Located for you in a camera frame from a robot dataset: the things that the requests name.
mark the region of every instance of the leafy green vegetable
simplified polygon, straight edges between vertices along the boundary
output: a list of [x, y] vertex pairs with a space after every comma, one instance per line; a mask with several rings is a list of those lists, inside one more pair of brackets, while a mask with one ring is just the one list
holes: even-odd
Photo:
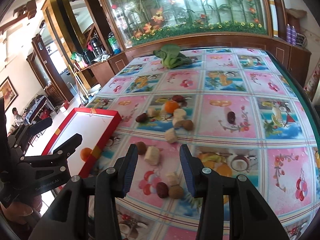
[[154, 50], [153, 54], [161, 58], [162, 65], [169, 69], [192, 63], [189, 57], [180, 53], [180, 47], [176, 44], [166, 44], [160, 50]]

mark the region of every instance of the white floor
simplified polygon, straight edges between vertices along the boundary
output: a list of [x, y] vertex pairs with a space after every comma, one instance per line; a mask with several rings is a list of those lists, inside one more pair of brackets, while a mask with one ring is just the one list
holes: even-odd
[[[37, 138], [33, 143], [33, 147], [30, 145], [28, 148], [28, 151], [26, 152], [25, 156], [37, 156], [41, 155], [44, 148], [48, 144], [49, 140], [51, 139], [52, 135], [54, 135], [55, 131], [57, 128], [61, 125], [63, 120], [67, 117], [67, 115], [71, 112], [71, 110], [75, 107], [79, 107], [81, 104], [80, 98], [77, 95], [76, 97], [73, 98], [73, 100], [70, 103], [69, 108], [67, 109], [66, 112], [58, 112], [58, 114], [53, 113], [51, 115], [52, 117], [52, 125], [45, 130], [42, 136]], [[44, 193], [41, 195], [42, 196], [42, 201], [43, 201], [43, 206], [40, 211], [40, 213], [43, 215], [48, 207], [51, 205], [51, 203], [54, 200], [54, 197], [50, 191]]]

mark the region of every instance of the picture frame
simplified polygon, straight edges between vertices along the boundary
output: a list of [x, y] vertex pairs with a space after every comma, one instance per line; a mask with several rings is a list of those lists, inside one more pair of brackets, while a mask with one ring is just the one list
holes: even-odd
[[14, 89], [9, 77], [7, 77], [0, 85], [0, 91], [2, 91], [4, 96], [4, 111], [6, 112], [13, 101], [18, 97], [18, 93]]

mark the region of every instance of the patterned tablecloth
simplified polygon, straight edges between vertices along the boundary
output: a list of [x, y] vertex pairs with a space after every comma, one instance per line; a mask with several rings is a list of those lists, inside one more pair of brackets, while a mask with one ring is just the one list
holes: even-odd
[[[221, 175], [245, 174], [290, 239], [297, 239], [320, 205], [318, 135], [307, 117], [306, 103], [277, 62], [262, 50], [212, 48], [183, 53], [193, 63], [172, 70], [155, 56], [135, 58], [87, 106], [117, 110], [122, 117], [92, 174], [113, 166], [131, 143], [143, 141], [160, 149], [158, 166], [139, 156], [131, 190], [117, 200], [123, 238], [195, 239], [202, 200], [186, 190], [179, 160], [179, 147], [186, 143], [194, 156]], [[160, 110], [174, 95], [185, 97], [181, 107], [195, 129], [176, 129], [179, 142], [169, 144], [164, 132], [172, 128], [170, 114], [146, 123], [135, 118], [149, 106]], [[234, 124], [227, 121], [230, 111], [236, 115]], [[178, 174], [185, 189], [180, 200], [156, 194], [155, 185], [166, 182], [169, 172]], [[228, 239], [227, 198], [224, 220], [224, 239]]]

